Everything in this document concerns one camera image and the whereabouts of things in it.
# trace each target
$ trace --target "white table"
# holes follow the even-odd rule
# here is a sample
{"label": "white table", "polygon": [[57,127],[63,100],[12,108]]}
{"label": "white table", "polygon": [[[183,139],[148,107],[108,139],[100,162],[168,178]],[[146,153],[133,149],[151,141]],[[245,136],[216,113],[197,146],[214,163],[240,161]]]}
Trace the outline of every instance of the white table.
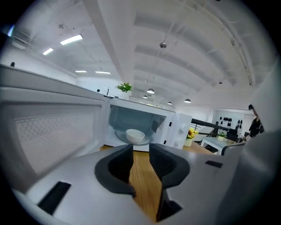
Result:
{"label": "white table", "polygon": [[206,138],[203,138],[203,140],[201,142],[201,146],[206,147],[206,145],[210,145],[218,150],[215,154],[221,155],[221,151],[224,148],[224,146],[232,145],[234,143],[235,143],[234,141],[231,141],[228,139],[219,141],[218,138],[206,137]]}

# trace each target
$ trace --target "yellow flowers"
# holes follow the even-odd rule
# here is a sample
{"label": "yellow flowers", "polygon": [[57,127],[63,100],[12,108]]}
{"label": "yellow flowers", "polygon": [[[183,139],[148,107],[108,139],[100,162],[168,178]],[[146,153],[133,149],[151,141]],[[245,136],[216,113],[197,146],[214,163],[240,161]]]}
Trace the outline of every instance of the yellow flowers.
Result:
{"label": "yellow flowers", "polygon": [[189,131],[188,131],[188,135],[187,135],[187,138],[188,139],[192,139],[195,137],[195,135],[198,135],[198,131],[195,131],[193,128],[189,128]]}

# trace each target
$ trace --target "pendant light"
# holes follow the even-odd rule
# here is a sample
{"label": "pendant light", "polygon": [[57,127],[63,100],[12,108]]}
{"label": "pendant light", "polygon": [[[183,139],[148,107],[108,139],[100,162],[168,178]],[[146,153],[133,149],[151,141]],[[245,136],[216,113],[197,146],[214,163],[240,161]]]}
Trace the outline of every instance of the pendant light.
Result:
{"label": "pendant light", "polygon": [[146,92],[147,92],[147,93],[150,93],[150,94],[154,94],[154,93],[155,93],[152,88],[149,88]]}

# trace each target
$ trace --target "white bowl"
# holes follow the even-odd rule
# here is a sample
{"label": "white bowl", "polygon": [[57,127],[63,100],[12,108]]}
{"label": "white bowl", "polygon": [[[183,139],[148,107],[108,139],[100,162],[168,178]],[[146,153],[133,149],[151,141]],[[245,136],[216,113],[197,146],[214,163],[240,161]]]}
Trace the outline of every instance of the white bowl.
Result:
{"label": "white bowl", "polygon": [[145,134],[141,131],[135,129],[126,130],[127,139],[133,144],[139,144],[145,137]]}

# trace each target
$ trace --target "microwave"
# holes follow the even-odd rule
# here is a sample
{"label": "microwave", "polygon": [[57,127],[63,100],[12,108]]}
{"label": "microwave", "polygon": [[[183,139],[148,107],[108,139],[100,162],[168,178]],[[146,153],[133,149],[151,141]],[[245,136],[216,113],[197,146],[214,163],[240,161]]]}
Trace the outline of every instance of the microwave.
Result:
{"label": "microwave", "polygon": [[188,115],[110,99],[22,69],[0,65],[0,74],[0,141],[9,148],[4,169],[21,191],[65,160],[128,144],[127,129],[146,134],[135,150],[148,151],[149,143],[180,149],[191,123]]}

